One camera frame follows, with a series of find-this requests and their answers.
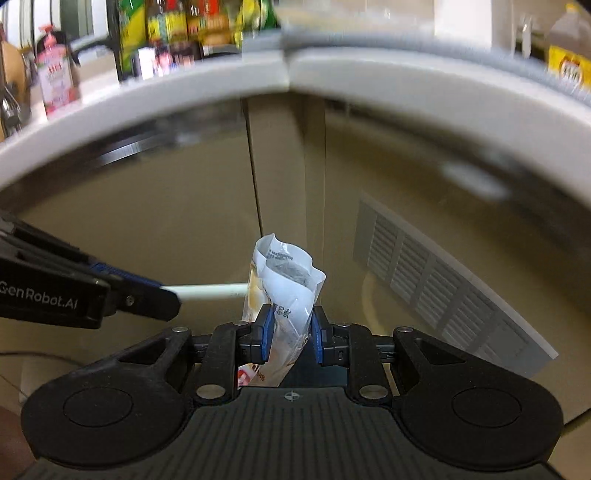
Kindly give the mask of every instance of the wire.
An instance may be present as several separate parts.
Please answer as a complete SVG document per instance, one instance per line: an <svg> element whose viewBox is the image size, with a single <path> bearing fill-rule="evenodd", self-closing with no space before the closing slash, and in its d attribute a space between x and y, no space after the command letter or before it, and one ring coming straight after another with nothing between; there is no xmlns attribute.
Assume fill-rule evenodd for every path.
<svg viewBox="0 0 591 480"><path fill-rule="evenodd" d="M25 351L0 352L0 356L16 356L16 357L19 357L19 356L31 357L32 356L32 357L36 357L36 358L47 358L47 359L51 359L51 360L60 360L60 361L65 362L67 364L74 365L75 367L83 367L84 366L83 363L81 363L77 360L68 358L66 356L55 355L53 353L45 353L45 352L25 352ZM27 395L25 392L23 392L18 385L15 385L14 383L12 383L4 375L0 374L0 378L2 378L12 388L17 390L23 397L29 398L29 395Z"/></svg>
<svg viewBox="0 0 591 480"><path fill-rule="evenodd" d="M12 388L14 388L15 390L17 390L21 395L23 395L26 399L29 398L29 395L27 395L25 392L23 392L18 385L15 385L14 383L12 383L9 379L7 379L4 375L0 374L0 378L2 378L8 385L10 385Z"/></svg>

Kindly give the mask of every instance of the bag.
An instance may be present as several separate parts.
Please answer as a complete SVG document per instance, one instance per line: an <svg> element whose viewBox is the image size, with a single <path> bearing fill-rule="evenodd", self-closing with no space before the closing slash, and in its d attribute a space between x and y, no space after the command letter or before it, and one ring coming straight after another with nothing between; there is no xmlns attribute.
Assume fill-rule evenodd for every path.
<svg viewBox="0 0 591 480"><path fill-rule="evenodd" d="M238 387L279 386L306 345L312 308L325 279L300 247L280 242L273 233L256 243L242 320L254 322L263 304L271 303L275 333L268 362L240 367Z"/></svg>

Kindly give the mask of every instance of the plastic container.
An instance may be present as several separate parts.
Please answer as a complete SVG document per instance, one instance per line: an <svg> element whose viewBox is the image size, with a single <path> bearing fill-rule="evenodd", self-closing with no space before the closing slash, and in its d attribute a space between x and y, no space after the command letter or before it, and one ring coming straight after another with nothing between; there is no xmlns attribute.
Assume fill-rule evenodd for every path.
<svg viewBox="0 0 591 480"><path fill-rule="evenodd" d="M35 62L47 115L78 99L72 78L70 49L66 34L53 25L40 28L45 34L37 42Z"/></svg>
<svg viewBox="0 0 591 480"><path fill-rule="evenodd" d="M591 87L591 25L576 4L566 6L546 40L548 68L575 86Z"/></svg>

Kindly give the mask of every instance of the glass bottle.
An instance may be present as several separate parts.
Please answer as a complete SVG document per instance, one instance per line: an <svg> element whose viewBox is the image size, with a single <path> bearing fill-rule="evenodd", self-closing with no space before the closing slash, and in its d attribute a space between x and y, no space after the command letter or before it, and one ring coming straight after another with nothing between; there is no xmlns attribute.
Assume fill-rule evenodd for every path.
<svg viewBox="0 0 591 480"><path fill-rule="evenodd" d="M148 0L148 41L152 45L187 40L187 15L183 0Z"/></svg>

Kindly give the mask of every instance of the yellow label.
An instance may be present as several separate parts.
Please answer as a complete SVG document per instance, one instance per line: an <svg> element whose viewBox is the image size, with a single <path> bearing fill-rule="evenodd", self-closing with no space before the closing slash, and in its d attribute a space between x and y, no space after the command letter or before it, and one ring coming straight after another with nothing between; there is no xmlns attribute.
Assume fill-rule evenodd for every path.
<svg viewBox="0 0 591 480"><path fill-rule="evenodd" d="M145 8L141 6L127 19L125 25L121 25L121 46L124 49L139 47L145 41Z"/></svg>
<svg viewBox="0 0 591 480"><path fill-rule="evenodd" d="M591 61L581 55L552 45L548 68L575 86L591 88Z"/></svg>
<svg viewBox="0 0 591 480"><path fill-rule="evenodd" d="M166 32L168 41L187 40L187 17L184 12L166 14Z"/></svg>
<svg viewBox="0 0 591 480"><path fill-rule="evenodd" d="M148 40L150 42L162 40L160 33L160 19L158 17L151 17L148 19Z"/></svg>

